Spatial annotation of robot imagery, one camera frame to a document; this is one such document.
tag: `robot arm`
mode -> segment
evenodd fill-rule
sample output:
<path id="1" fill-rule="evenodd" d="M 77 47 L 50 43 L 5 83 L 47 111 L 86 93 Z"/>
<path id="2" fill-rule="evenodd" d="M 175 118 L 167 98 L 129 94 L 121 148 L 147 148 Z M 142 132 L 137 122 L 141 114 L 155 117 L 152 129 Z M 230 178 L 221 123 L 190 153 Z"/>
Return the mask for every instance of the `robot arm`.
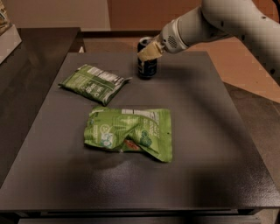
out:
<path id="1" fill-rule="evenodd" d="M 202 0 L 200 7 L 167 24 L 156 42 L 161 53 L 178 53 L 200 42 L 232 36 L 280 84 L 280 24 L 263 15 L 251 0 Z"/>

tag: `table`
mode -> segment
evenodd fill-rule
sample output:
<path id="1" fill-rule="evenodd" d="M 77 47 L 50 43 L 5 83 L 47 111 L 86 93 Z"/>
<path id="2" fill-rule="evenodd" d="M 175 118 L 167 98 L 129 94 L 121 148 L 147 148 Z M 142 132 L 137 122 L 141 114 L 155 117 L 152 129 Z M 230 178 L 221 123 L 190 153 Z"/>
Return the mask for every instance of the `table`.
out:
<path id="1" fill-rule="evenodd" d="M 19 29 L 23 42 L 0 65 L 0 187 L 79 31 Z"/>
<path id="2" fill-rule="evenodd" d="M 205 52 L 159 60 L 157 76 L 137 78 L 134 53 L 69 53 L 3 183 L 1 211 L 166 214 L 280 207 L 279 193 Z M 109 104 L 168 108 L 173 161 L 107 153 L 83 144 L 97 104 L 58 88 L 88 63 L 133 76 Z"/>

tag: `plastic wrapper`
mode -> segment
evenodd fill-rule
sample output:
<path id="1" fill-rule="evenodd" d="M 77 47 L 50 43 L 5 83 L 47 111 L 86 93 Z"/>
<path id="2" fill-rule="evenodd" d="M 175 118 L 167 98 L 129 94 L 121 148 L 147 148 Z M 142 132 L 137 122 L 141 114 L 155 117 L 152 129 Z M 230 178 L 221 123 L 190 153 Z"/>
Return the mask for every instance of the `plastic wrapper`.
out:
<path id="1" fill-rule="evenodd" d="M 124 79 L 95 66 L 84 65 L 59 86 L 106 106 L 130 79 Z"/>
<path id="2" fill-rule="evenodd" d="M 172 124 L 168 109 L 97 107 L 89 114 L 85 144 L 107 151 L 146 151 L 162 162 L 172 161 Z"/>

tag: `green snack bag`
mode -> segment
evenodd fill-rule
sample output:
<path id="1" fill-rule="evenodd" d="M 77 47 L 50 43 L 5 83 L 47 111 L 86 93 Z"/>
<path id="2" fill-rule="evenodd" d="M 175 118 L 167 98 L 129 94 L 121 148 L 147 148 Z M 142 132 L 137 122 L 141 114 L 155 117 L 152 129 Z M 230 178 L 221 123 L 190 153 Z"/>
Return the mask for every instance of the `green snack bag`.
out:
<path id="1" fill-rule="evenodd" d="M 124 79 L 94 66 L 84 65 L 59 86 L 106 106 L 130 79 Z"/>
<path id="2" fill-rule="evenodd" d="M 89 114 L 85 144 L 108 151 L 146 151 L 172 161 L 172 125 L 168 109 L 96 107 Z"/>

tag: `food packet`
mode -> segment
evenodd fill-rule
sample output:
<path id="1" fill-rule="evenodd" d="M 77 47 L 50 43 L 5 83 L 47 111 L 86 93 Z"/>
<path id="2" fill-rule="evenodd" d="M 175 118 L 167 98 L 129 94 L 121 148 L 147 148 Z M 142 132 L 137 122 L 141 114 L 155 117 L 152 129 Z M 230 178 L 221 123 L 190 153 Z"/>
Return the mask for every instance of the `food packet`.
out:
<path id="1" fill-rule="evenodd" d="M 84 65 L 59 84 L 90 100 L 106 106 L 131 78 L 124 79 L 95 66 Z"/>
<path id="2" fill-rule="evenodd" d="M 96 107 L 89 114 L 85 144 L 108 151 L 146 151 L 172 161 L 172 125 L 168 109 Z"/>

